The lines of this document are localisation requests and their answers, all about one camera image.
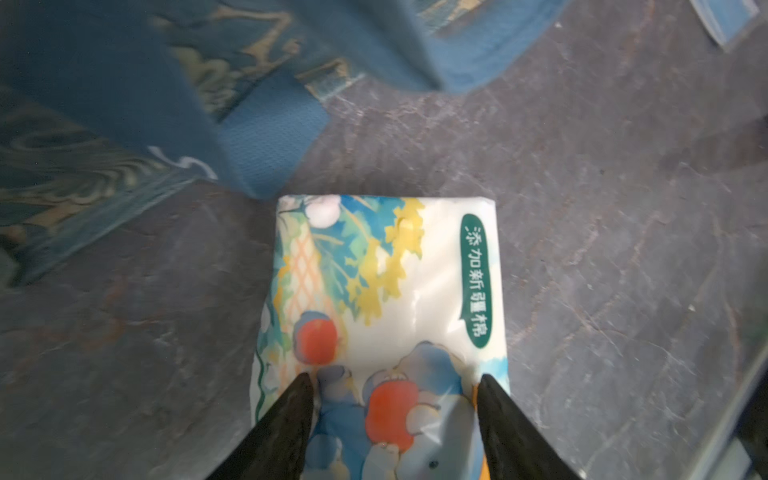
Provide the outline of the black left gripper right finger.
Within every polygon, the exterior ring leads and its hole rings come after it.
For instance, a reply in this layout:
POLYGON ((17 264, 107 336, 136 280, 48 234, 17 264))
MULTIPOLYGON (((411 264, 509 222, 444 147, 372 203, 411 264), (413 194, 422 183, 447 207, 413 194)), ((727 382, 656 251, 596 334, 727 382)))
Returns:
POLYGON ((478 385, 477 412, 492 479, 580 479, 489 374, 478 385))

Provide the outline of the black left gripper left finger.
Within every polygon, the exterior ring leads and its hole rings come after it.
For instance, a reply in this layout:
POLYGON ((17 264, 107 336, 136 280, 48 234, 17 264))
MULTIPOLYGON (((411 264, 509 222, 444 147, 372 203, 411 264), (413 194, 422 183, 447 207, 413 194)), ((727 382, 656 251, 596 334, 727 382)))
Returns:
POLYGON ((298 479, 312 426, 314 390, 302 373, 208 480, 298 479))

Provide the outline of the elephant tissue pack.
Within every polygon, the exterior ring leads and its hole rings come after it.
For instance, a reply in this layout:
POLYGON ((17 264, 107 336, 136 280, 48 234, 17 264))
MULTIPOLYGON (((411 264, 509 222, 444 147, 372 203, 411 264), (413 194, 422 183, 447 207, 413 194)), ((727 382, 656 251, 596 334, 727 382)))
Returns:
POLYGON ((250 386, 315 389, 305 479, 486 479, 480 380, 508 385, 496 205, 286 195, 250 386))

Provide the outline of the cream canvas tote bag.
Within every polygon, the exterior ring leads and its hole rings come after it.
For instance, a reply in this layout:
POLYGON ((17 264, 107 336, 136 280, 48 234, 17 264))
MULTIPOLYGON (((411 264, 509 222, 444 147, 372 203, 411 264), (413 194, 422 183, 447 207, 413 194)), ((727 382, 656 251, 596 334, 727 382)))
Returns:
POLYGON ((433 36, 418 1, 5 1, 1 285, 26 283, 192 179, 264 199, 321 133, 309 89, 351 67, 465 93, 560 1, 485 1, 433 36))

